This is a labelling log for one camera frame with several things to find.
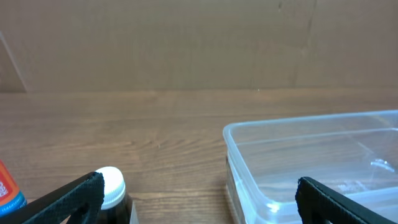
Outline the orange blue tube white cap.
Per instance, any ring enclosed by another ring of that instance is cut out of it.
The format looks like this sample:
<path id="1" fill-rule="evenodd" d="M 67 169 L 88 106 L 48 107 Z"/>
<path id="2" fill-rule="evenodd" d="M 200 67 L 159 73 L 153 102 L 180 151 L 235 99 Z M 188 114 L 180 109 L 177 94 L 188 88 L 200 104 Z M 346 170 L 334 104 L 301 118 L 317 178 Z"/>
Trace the orange blue tube white cap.
<path id="1" fill-rule="evenodd" d="M 0 167 L 0 216 L 3 217 L 27 205 L 27 200 L 16 181 L 1 161 Z"/>

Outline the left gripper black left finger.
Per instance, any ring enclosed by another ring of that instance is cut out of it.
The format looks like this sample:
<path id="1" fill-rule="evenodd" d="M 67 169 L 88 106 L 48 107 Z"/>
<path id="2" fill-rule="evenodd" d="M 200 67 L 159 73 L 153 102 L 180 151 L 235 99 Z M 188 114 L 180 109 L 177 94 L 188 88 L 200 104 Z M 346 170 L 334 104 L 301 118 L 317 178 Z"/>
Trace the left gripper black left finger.
<path id="1" fill-rule="evenodd" d="M 94 224 L 104 201 L 104 178 L 99 172 L 84 176 L 1 217 L 1 224 Z"/>

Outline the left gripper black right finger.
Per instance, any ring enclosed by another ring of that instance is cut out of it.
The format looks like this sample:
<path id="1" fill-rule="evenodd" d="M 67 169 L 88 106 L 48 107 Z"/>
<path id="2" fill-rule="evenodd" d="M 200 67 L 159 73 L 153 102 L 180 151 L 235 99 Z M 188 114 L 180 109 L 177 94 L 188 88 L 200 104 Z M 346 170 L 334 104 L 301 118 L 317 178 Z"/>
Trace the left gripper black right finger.
<path id="1" fill-rule="evenodd" d="M 295 193 L 303 224 L 396 224 L 311 177 L 301 177 Z"/>

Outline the dark bottle with white cap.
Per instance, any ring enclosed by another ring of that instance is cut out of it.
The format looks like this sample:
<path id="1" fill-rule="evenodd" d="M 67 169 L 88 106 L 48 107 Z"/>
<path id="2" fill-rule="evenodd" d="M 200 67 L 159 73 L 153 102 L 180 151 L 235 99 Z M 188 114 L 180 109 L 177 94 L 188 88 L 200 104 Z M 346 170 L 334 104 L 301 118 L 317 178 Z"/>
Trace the dark bottle with white cap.
<path id="1" fill-rule="evenodd" d="M 139 224 L 135 203 L 126 192 L 122 172 L 113 166 L 96 172 L 103 175 L 104 200 L 96 219 L 97 224 Z"/>

